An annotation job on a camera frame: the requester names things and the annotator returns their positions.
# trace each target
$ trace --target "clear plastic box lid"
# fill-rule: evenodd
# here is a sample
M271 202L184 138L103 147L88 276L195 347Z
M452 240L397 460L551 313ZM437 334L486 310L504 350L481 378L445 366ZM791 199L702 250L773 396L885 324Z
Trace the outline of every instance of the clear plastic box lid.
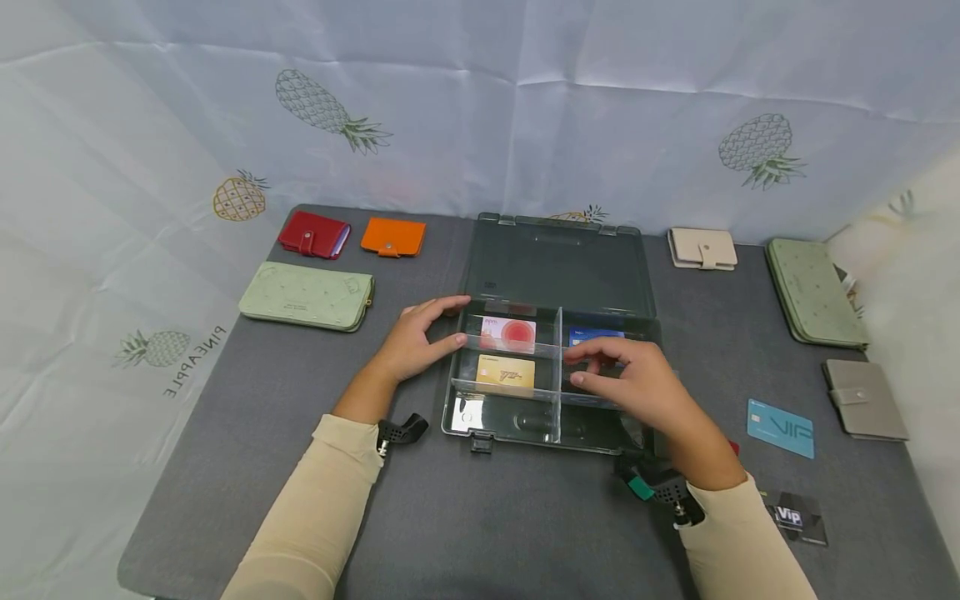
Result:
M657 317L640 230L480 213L465 293Z

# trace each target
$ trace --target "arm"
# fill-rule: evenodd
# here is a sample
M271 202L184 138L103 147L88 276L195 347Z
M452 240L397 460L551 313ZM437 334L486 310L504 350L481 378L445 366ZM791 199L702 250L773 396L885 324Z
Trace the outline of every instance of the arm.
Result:
M700 595L705 600L815 600L753 478L660 349L645 342L597 338L564 355L568 363L584 359L587 370L574 373L570 381L663 433L674 468L704 509L702 522L680 530ZM626 366L619 379L598 374L602 364L613 362Z
M405 308L383 347L350 382L313 434L222 600L328 600L356 541L383 459L377 424L400 381L460 348L463 334L430 344L426 330L469 297Z

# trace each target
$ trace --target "left hand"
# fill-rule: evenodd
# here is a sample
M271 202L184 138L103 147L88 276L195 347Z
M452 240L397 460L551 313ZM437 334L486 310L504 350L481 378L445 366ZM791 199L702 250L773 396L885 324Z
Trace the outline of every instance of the left hand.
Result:
M455 314L468 302L470 296L447 296L407 306L369 366L399 383L462 348L467 342L466 334L454 333L430 344L426 330L441 315Z

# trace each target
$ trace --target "black vip card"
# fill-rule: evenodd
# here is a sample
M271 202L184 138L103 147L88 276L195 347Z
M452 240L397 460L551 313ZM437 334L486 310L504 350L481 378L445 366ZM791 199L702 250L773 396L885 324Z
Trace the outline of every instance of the black vip card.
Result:
M788 540L826 546L827 527L820 503L810 496L790 492L761 492L770 517Z

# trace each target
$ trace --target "gold card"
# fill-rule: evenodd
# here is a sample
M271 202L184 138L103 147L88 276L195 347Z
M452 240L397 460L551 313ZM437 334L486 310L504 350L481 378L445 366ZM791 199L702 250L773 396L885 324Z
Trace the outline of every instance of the gold card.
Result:
M532 360L481 354L477 362L477 382L533 388L536 370L537 363Z

